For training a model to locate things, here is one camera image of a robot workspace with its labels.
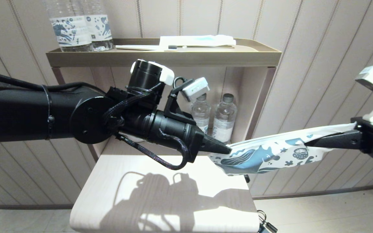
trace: white floor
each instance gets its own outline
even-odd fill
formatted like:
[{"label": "white floor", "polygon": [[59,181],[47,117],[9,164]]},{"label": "white floor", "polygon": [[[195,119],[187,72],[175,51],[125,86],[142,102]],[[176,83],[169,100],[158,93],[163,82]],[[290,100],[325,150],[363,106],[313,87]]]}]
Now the white floor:
[{"label": "white floor", "polygon": [[[254,201],[279,233],[373,233],[373,190]],[[73,232],[71,210],[0,210],[0,232]]]},{"label": "white floor", "polygon": [[373,233],[373,190],[254,203],[279,233]]}]

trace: table top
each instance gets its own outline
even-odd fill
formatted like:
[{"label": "table top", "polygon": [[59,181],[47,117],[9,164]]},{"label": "table top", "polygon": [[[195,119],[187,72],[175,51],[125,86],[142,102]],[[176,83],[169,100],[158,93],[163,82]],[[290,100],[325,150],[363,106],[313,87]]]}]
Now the table top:
[{"label": "table top", "polygon": [[70,226],[83,233],[257,232],[259,218],[244,177],[227,176],[207,156],[172,171],[145,155],[102,155]]}]

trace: water bottle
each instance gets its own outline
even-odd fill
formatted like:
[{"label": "water bottle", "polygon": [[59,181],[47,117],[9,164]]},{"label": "water bottle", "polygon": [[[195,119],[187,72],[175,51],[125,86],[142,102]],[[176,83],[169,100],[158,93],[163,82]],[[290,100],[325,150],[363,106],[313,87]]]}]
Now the water bottle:
[{"label": "water bottle", "polygon": [[78,0],[44,0],[63,52],[91,52],[92,40]]},{"label": "water bottle", "polygon": [[205,133],[208,133],[208,124],[210,121],[211,106],[207,103],[207,94],[198,97],[191,104],[191,115],[197,126]]},{"label": "water bottle", "polygon": [[94,51],[113,48],[110,26],[102,0],[81,0]]},{"label": "water bottle", "polygon": [[237,106],[233,103],[232,94],[224,94],[221,103],[215,109],[213,138],[229,143],[234,128]]}]

